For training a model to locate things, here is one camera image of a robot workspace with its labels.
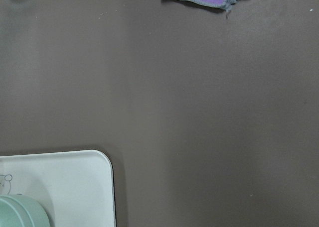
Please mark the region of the green bowl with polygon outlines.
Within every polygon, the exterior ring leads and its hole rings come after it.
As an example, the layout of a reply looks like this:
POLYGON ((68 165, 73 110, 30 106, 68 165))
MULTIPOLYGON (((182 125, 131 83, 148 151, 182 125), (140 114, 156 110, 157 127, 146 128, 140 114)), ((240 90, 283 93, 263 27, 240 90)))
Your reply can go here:
POLYGON ((23 195, 1 195, 1 227, 49 227, 44 208, 36 200, 23 195))

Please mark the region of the cream rectangular tray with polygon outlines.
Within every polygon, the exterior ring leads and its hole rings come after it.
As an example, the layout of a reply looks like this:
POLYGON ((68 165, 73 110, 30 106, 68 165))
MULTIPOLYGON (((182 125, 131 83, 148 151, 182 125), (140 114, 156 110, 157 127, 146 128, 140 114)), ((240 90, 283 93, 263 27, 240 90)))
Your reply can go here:
POLYGON ((112 164, 97 150, 2 156, 0 193, 37 200, 53 227, 116 226, 112 164))

